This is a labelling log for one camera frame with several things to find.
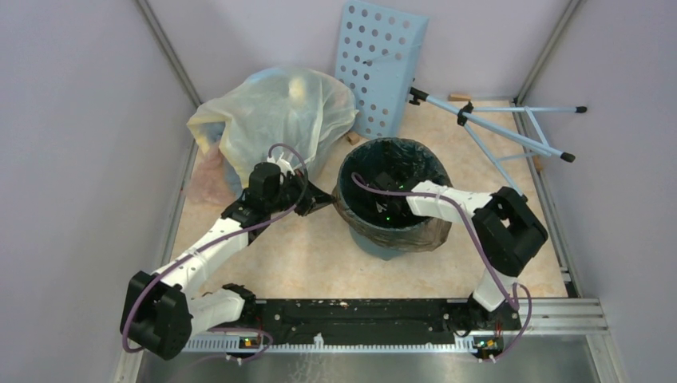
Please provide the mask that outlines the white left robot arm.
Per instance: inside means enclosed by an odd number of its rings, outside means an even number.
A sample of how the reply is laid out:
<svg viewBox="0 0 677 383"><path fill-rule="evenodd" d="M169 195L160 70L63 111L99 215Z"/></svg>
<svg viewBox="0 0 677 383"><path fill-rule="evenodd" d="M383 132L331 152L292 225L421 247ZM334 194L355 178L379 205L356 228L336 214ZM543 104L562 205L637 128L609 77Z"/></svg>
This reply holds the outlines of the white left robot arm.
<svg viewBox="0 0 677 383"><path fill-rule="evenodd" d="M251 327L256 317L251 291L234 284L204 296L198 296L198 290L275 221L291 213L309 215L334 201L334 196L307 178L305 170L257 164L248 187L195 244L152 273L139 271L132 276L120 324L124 350L132 353L130 345L136 343L137 351L171 360L192 337L214 326Z"/></svg>

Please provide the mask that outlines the translucent white plastic bag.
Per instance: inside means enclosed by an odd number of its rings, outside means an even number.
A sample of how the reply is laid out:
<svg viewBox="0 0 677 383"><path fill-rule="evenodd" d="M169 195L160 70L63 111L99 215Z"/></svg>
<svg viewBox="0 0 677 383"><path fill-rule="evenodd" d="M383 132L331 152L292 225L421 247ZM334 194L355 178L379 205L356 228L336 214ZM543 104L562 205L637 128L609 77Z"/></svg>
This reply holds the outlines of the translucent white plastic bag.
<svg viewBox="0 0 677 383"><path fill-rule="evenodd" d="M225 159L225 182L239 194L273 144L295 149L315 179L357 115L355 96L340 80L282 66L254 73L224 96L203 103L187 127L202 152L218 148Z"/></svg>

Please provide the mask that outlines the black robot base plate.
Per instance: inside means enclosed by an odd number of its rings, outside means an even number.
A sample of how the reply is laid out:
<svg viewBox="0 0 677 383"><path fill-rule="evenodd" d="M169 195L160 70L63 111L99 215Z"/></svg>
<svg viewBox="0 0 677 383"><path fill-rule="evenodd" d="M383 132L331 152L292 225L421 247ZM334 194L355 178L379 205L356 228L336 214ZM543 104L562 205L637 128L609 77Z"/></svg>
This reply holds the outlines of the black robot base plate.
<svg viewBox="0 0 677 383"><path fill-rule="evenodd" d="M507 303L492 313L464 299L268 299L248 303L231 325L263 330L274 345L451 345L521 328Z"/></svg>

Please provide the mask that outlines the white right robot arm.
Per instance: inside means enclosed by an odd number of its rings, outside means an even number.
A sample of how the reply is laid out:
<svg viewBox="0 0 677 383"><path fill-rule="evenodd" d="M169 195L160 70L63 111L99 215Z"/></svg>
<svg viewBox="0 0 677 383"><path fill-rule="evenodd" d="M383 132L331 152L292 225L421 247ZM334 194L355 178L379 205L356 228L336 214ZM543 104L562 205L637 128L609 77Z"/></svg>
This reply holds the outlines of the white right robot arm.
<svg viewBox="0 0 677 383"><path fill-rule="evenodd" d="M416 216L461 223L469 233L485 265L481 281L470 296L470 322L488 329L500 319L500 307L508 303L519 309L518 277L548 240L548 232L527 204L525 196L513 188L473 192L421 181L411 189L373 188L357 174L353 182L365 191L402 201Z"/></svg>

